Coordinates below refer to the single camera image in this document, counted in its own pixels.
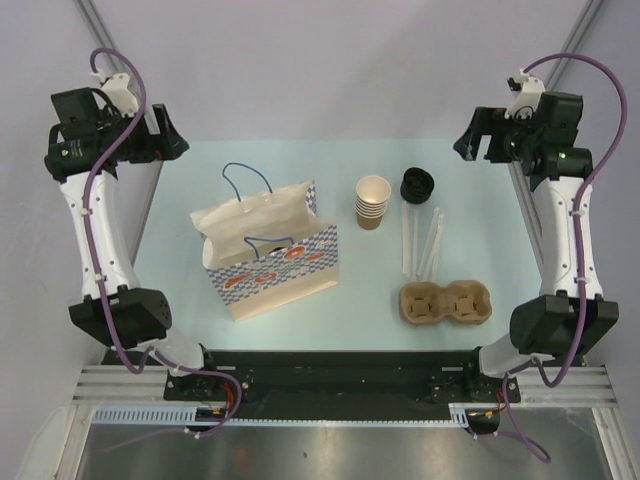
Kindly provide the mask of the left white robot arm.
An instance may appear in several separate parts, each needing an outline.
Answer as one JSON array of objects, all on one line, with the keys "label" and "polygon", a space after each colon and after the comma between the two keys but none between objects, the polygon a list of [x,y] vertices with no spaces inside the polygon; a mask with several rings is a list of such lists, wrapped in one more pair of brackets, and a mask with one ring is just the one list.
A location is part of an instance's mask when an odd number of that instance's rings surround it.
[{"label": "left white robot arm", "polygon": [[144,100],[107,80],[51,97],[59,118],[49,132],[45,166],[69,207],[82,262],[81,299],[70,306],[71,322],[107,348],[125,366],[139,350],[186,377],[197,398],[214,397],[221,376],[205,364],[204,349],[172,322],[166,296],[141,286],[126,250],[116,211],[117,166],[179,158],[189,147],[166,108],[153,107],[160,130],[150,133]]}]

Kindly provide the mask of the blue checkered paper bag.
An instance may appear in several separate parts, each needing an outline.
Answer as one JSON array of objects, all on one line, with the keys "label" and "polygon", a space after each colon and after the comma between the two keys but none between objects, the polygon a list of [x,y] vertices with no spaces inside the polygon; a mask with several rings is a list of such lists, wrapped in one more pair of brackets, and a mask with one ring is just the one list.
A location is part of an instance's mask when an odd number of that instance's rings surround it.
[{"label": "blue checkered paper bag", "polygon": [[334,287],[338,227],[316,213],[313,180],[274,188],[256,168],[229,162],[234,198],[190,214],[202,265],[234,321]]}]

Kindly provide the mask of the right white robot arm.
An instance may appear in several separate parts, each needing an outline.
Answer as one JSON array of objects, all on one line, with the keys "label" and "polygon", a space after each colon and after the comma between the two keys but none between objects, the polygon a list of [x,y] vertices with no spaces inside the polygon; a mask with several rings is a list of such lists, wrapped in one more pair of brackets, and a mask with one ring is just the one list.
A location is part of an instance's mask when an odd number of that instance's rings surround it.
[{"label": "right white robot arm", "polygon": [[593,259],[593,160],[574,144],[583,109],[582,96],[556,91],[514,112],[479,106],[453,145],[463,160],[473,161],[488,137],[486,160],[520,164],[541,228],[540,293],[514,309],[508,334],[478,348],[478,366],[461,376],[462,391],[473,401],[486,400],[497,378],[522,365],[571,362],[588,353],[619,319],[618,304],[604,298]]}]

